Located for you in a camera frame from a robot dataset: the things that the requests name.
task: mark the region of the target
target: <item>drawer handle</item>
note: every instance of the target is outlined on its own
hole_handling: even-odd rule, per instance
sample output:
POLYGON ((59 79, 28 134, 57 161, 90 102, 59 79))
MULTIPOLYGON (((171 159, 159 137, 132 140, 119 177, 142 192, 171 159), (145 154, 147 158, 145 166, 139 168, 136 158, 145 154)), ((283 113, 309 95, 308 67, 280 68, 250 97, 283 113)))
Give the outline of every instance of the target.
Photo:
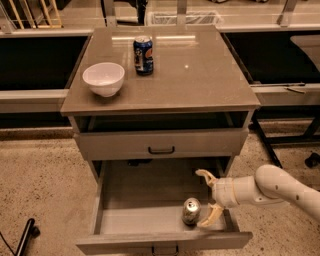
POLYGON ((177 255, 179 255, 179 247, 178 247, 178 245, 176 246, 176 251, 174 253, 162 254, 162 253, 155 253, 154 246, 152 246, 152 255, 153 256, 177 256, 177 255))
POLYGON ((175 151, 175 147, 172 147, 171 149, 164 149, 164 150, 153 150, 151 147, 148 147, 148 152, 151 155, 168 155, 168 154, 173 154, 175 151))

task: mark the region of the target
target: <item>silver can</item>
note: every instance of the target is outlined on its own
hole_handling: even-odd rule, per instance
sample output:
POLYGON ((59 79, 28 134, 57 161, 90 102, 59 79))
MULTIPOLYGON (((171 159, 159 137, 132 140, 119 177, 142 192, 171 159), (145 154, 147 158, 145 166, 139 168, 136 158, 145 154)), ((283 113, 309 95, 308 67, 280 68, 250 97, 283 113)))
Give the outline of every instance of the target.
POLYGON ((201 204, 196 198, 189 198, 183 204, 182 221, 186 225, 197 224, 201 211, 201 204))

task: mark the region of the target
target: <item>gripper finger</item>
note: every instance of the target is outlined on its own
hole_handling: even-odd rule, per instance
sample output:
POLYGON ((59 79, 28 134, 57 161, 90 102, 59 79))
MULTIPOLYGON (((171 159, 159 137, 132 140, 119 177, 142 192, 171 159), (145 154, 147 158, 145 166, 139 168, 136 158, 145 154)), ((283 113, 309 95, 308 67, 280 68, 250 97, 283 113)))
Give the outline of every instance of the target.
POLYGON ((206 183, 209 187, 212 187, 213 184, 218 180, 216 177, 214 177, 214 175, 212 173, 210 173, 207 170, 204 169, 199 169, 196 171, 196 174, 198 176, 203 176, 206 180, 206 183))
POLYGON ((199 228, 207 228, 211 225, 213 225, 221 216, 222 212, 223 212, 223 207, 221 207, 218 204, 208 204, 208 216, 207 218, 199 221, 197 223, 197 226, 199 228))

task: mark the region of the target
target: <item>closed drawer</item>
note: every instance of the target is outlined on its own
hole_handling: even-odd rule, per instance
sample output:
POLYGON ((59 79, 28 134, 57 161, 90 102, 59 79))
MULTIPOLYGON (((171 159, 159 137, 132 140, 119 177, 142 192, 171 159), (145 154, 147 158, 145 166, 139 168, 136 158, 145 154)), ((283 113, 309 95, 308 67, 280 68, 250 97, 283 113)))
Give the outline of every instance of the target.
POLYGON ((85 160, 234 156, 247 129, 81 133, 75 140, 85 160))
POLYGON ((194 174, 198 168, 218 167, 215 158, 154 159, 137 167, 103 162, 91 234, 77 246, 86 255, 242 248, 252 233, 240 232, 228 210, 208 229, 181 220, 190 197, 201 202, 200 218, 207 214, 208 187, 194 174))

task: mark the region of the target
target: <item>blue soda can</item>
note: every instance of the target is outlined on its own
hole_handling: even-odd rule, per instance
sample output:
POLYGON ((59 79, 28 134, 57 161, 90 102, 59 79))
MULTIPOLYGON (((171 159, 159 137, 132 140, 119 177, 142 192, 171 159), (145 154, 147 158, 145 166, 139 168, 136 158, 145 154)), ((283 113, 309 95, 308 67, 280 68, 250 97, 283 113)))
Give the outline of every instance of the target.
POLYGON ((148 36, 138 36, 133 42, 134 65, 138 75, 153 72, 152 41, 148 36))

